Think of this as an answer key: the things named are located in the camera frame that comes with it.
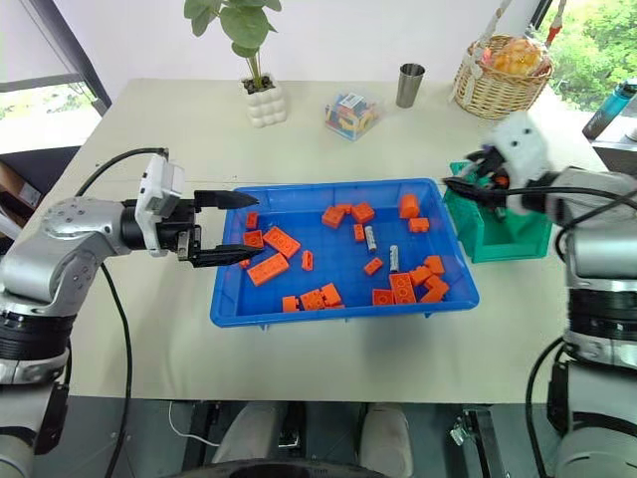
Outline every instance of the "green container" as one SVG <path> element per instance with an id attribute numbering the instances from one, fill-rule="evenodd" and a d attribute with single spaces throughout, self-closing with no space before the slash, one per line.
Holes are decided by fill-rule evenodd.
<path id="1" fill-rule="evenodd" d="M 454 174 L 469 162 L 452 162 Z M 471 175 L 468 180 L 475 180 Z M 544 257 L 548 250 L 551 223 L 537 212 L 521 216 L 505 209 L 499 217 L 489 208 L 451 190 L 445 193 L 458 239 L 474 263 L 512 261 Z"/>

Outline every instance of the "stainless steel cup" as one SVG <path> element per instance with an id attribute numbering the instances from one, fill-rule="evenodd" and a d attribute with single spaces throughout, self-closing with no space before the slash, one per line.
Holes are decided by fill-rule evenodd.
<path id="1" fill-rule="evenodd" d="M 398 93 L 396 94 L 396 104 L 401 108 L 411 108 L 414 106 L 420 82 L 425 74 L 425 68 L 417 63 L 405 63 L 400 67 L 400 78 L 398 79 Z"/>

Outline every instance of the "potted plant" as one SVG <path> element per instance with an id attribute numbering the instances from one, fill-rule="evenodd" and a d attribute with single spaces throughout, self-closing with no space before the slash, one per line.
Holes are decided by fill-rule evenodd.
<path id="1" fill-rule="evenodd" d="M 269 32 L 276 32 L 264 12 L 268 7 L 281 11 L 279 0 L 186 0 L 183 15 L 192 24 L 196 37 L 219 17 L 221 28 L 232 40 L 232 51 L 245 58 L 251 77 L 241 80 L 241 90 L 248 103 L 248 117 L 255 127 L 284 121 L 286 103 L 281 86 L 269 73 L 261 70 L 260 49 Z"/>

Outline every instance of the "white cable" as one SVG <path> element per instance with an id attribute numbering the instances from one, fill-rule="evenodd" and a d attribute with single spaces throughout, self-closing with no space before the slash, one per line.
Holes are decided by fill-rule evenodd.
<path id="1" fill-rule="evenodd" d="M 204 445 L 208 445 L 208 446 L 213 446 L 213 447 L 219 446 L 219 443 L 213 443 L 211 441 L 204 440 L 200 436 L 191 435 L 190 433 L 182 433 L 179 430 L 177 430 L 177 428 L 175 428 L 175 425 L 172 423 L 172 401 L 170 402 L 170 405 L 168 406 L 168 423 L 170 423 L 170 428 L 172 428 L 172 431 L 174 431 L 177 435 L 183 438 L 192 438 L 193 440 L 200 441 Z"/>

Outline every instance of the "table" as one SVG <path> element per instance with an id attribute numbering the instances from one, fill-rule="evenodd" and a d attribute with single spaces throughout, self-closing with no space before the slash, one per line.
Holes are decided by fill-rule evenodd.
<path id="1" fill-rule="evenodd" d="M 386 116 L 358 142 L 321 125 L 339 91 L 385 98 Z M 72 195 L 110 157 L 168 146 L 194 189 L 448 175 L 448 163 L 477 149 L 494 122 L 448 104 L 450 85 L 425 84 L 415 107 L 393 106 L 395 84 L 284 83 L 290 116 L 253 129 L 232 82 L 135 80 L 74 158 L 36 217 Z M 605 170 L 562 106 L 545 92 L 531 112 L 556 168 Z M 103 199 L 136 195 L 147 157 L 112 168 L 89 191 Z M 199 216 L 204 245 L 219 243 L 224 213 Z M 26 234 L 37 221 L 31 221 Z M 128 314 L 133 397 L 401 402 L 522 402 L 532 363 L 565 326 L 561 263 L 471 265 L 481 304 L 469 312 L 356 318 L 219 329 L 209 320 L 216 271 L 193 270 L 174 255 L 144 252 L 107 261 Z M 73 331 L 71 392 L 122 396 L 121 324 L 99 275 Z M 548 367 L 535 400 L 544 401 Z"/>

